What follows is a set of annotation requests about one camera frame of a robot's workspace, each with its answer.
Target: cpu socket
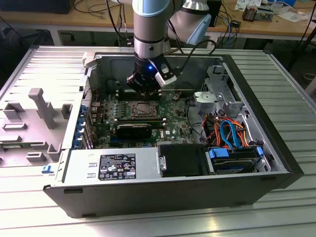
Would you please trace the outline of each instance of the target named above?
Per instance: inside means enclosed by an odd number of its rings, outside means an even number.
[[[155,102],[138,102],[131,105],[132,117],[157,117],[157,104]]]

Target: wooden workbench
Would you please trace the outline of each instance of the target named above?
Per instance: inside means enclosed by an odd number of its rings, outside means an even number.
[[[103,0],[88,0],[89,5],[103,3]],[[307,21],[299,21],[296,23],[287,21],[278,16],[274,16],[272,22],[255,21],[246,22],[242,20],[242,12],[234,10],[235,5],[232,4],[236,0],[223,1],[226,6],[227,12],[234,16],[233,19],[241,21],[241,27],[238,33],[238,37],[244,38],[262,38],[262,39],[284,39],[284,40],[298,40],[304,33]],[[314,1],[307,3],[297,2],[294,7],[296,8],[308,8],[313,7]],[[77,5],[77,8],[82,11],[87,11],[86,3],[83,1]],[[96,6],[93,10],[100,10],[106,8],[103,6]],[[128,31],[132,32],[133,28],[133,10],[132,7],[127,5],[125,7],[126,22]],[[111,9],[114,21],[117,21],[119,14],[119,7],[113,7]],[[68,15],[56,15],[49,13],[29,13],[29,12],[0,12],[0,15],[11,23],[15,27],[31,28],[31,29],[46,29],[50,30],[54,43],[61,45],[61,40],[58,34],[59,30],[73,30],[73,31],[103,31],[113,32],[113,28],[108,17],[108,13],[105,11],[102,15],[103,18],[88,13],[78,12],[72,10]],[[213,37],[219,37],[226,31],[226,26],[222,20],[218,20],[215,27],[208,28],[208,35]]]

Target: wooden tabletop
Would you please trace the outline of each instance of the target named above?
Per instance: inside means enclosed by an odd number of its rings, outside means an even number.
[[[283,36],[302,36],[307,21],[299,21],[296,23],[287,21],[278,16],[274,16],[272,22],[254,21],[247,22],[242,20],[242,12],[235,10],[236,0],[224,0],[223,3],[227,9],[227,12],[233,17],[233,19],[241,22],[239,33],[244,34],[264,34],[264,35],[283,35]],[[88,0],[88,5],[101,4],[104,0]],[[296,2],[294,7],[296,8],[308,8],[314,6],[314,1],[307,3]],[[79,3],[77,8],[82,11],[87,11],[85,1]],[[95,6],[93,10],[105,9],[105,5]],[[126,23],[128,27],[133,27],[133,10],[132,7],[127,5],[125,7]],[[117,21],[119,14],[119,7],[111,8],[111,13],[114,18],[114,22]],[[0,15],[9,23],[16,24],[39,24],[39,25],[67,25],[67,26],[90,26],[90,27],[111,27],[111,22],[108,17],[107,11],[103,14],[91,15],[89,13],[82,13],[76,10],[72,10],[68,15],[58,15],[49,13],[30,13],[30,12],[1,12]],[[208,28],[211,32],[225,32],[226,26],[222,20],[218,20],[215,27]]]

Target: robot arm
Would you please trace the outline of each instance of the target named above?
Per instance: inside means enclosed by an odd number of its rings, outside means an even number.
[[[135,70],[127,84],[149,96],[175,82],[181,74],[180,67],[172,68],[163,55],[166,23],[171,20],[181,41],[197,44],[211,20],[207,0],[114,1],[131,3],[134,10]]]

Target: circuit board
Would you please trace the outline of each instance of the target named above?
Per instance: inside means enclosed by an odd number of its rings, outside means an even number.
[[[97,134],[96,149],[156,147],[157,143],[193,143],[192,130],[185,118],[185,98],[173,100],[174,93],[165,93],[159,101],[119,101],[108,95],[92,106],[92,120]],[[149,116],[150,121],[137,121],[152,126],[148,139],[120,140],[115,136],[119,124],[130,124],[137,116]]]

